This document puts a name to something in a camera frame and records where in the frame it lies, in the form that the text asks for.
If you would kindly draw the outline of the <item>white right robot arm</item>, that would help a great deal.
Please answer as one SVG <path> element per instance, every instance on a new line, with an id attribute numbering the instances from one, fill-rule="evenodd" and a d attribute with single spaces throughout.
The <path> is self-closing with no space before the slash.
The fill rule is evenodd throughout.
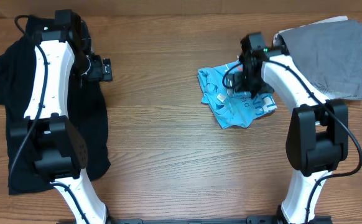
<path id="1" fill-rule="evenodd" d="M 326 180 L 348 155 L 348 108 L 313 87 L 294 65 L 285 45 L 242 45 L 238 73 L 227 72 L 225 87 L 253 96 L 274 90 L 291 112 L 285 150 L 293 168 L 289 189 L 275 215 L 248 222 L 331 223 L 315 206 Z"/>

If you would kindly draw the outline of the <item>black shirt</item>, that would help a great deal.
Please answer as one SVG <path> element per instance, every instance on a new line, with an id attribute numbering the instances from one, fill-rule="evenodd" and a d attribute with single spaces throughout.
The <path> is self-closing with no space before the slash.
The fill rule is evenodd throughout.
<path id="1" fill-rule="evenodd" d="M 22 121 L 29 104 L 34 82 L 36 59 L 34 45 L 21 37 L 0 55 L 0 105 L 6 111 L 7 155 L 14 160 L 19 143 L 10 137 L 11 128 Z M 86 171 L 91 180 L 101 178 L 109 169 L 108 115 L 100 84 L 97 81 L 70 79 L 68 94 L 69 120 L 86 142 L 88 165 Z M 17 195 L 49 190 L 49 184 L 33 173 L 23 158 L 13 170 L 9 194 Z"/>

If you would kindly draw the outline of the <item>light blue t-shirt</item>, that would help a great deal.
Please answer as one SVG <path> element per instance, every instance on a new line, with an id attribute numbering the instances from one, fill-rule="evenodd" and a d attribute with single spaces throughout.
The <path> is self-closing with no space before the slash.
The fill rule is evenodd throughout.
<path id="1" fill-rule="evenodd" d="M 254 119 L 277 109 L 270 93 L 256 95 L 254 98 L 251 98 L 249 92 L 228 93 L 222 84 L 222 79 L 228 70 L 233 75 L 242 71 L 242 66 L 235 61 L 217 67 L 201 68 L 197 74 L 203 93 L 202 103 L 210 107 L 221 128 L 226 129 L 231 126 L 247 128 Z"/>

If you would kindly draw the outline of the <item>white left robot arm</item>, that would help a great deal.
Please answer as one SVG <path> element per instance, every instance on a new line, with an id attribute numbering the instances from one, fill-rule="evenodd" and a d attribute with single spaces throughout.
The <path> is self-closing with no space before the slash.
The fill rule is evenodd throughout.
<path id="1" fill-rule="evenodd" d="M 34 174 L 58 190 L 75 223 L 113 223 L 86 171 L 87 144 L 68 117 L 71 77 L 80 84 L 110 82 L 111 61 L 94 53 L 86 22 L 71 9 L 55 11 L 52 25 L 36 28 L 24 37 L 34 45 L 35 75 L 23 119 L 10 130 L 19 148 L 8 184 L 20 191 L 14 186 L 14 170 L 23 158 Z"/>

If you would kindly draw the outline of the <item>grey folded shorts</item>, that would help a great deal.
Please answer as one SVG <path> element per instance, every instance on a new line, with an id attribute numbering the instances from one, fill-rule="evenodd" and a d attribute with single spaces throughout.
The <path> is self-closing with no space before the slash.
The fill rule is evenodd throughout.
<path id="1" fill-rule="evenodd" d="M 305 78 L 331 99 L 362 100 L 362 22 L 318 22 L 282 30 L 274 45 L 286 45 Z"/>

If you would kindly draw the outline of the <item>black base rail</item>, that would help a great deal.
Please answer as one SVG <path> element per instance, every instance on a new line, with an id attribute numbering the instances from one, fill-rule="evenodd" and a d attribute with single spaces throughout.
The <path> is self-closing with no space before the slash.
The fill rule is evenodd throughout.
<path id="1" fill-rule="evenodd" d="M 286 224 L 277 216 L 250 216 L 247 218 L 216 218 L 189 220 L 142 220 L 142 219 L 111 219 L 109 224 Z"/>

